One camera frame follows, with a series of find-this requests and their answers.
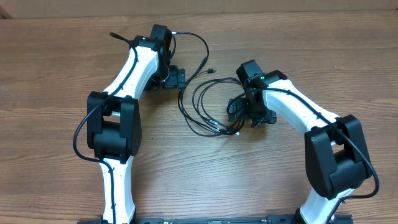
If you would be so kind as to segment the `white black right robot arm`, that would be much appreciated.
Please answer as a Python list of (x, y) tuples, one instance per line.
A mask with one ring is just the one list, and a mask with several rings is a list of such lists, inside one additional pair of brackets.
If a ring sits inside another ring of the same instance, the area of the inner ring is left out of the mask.
[(324, 110), (282, 72), (265, 73), (255, 60), (242, 63), (236, 74), (244, 94), (229, 101), (230, 121), (250, 119), (255, 127), (274, 124), (280, 115), (304, 138), (311, 191), (294, 214), (268, 215), (263, 223), (352, 223), (351, 215), (336, 211), (375, 175), (359, 120)]

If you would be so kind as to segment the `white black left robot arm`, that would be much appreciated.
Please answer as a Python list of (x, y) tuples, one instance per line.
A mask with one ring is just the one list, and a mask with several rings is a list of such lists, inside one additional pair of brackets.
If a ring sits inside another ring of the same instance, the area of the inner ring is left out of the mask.
[(150, 36), (127, 40), (129, 56), (114, 81), (87, 99), (87, 145), (101, 167), (104, 212), (98, 223), (134, 223), (132, 162), (142, 140), (139, 98), (144, 91), (181, 89), (185, 70), (171, 65), (175, 33), (155, 24)]

